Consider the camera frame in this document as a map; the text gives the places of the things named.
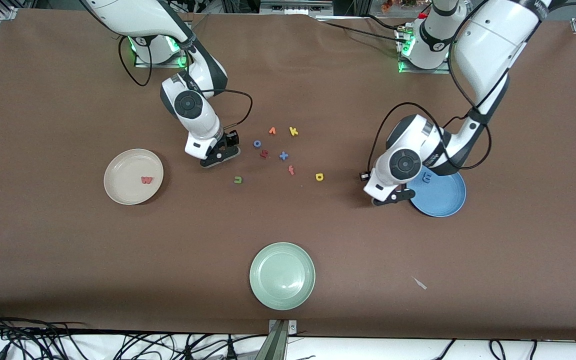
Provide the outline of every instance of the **table surface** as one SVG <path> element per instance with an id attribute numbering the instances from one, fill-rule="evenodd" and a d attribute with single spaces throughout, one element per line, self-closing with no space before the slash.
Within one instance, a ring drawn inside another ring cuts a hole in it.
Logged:
<path id="1" fill-rule="evenodd" d="M 2 24 L 0 313 L 123 330 L 260 333 L 281 318 L 313 335 L 576 338 L 576 35 L 566 22 L 543 23 L 510 71 L 492 153 L 462 172 L 468 198 L 448 218 L 372 207 L 358 173 L 393 105 L 418 102 L 441 123 L 467 111 L 450 76 L 398 73 L 390 41 L 307 16 L 216 14 L 195 31 L 228 88 L 254 98 L 237 127 L 242 154 L 208 170 L 184 153 L 186 131 L 160 101 L 174 69 L 133 84 L 114 34 L 83 11 L 21 9 Z M 227 93 L 210 103 L 224 124 L 248 105 Z M 394 112 L 377 154 L 416 111 Z M 124 206 L 103 175 L 132 148 L 159 155 L 164 184 Z M 317 271 L 310 298 L 285 312 L 249 286 L 254 255 L 274 242 L 304 248 Z"/>

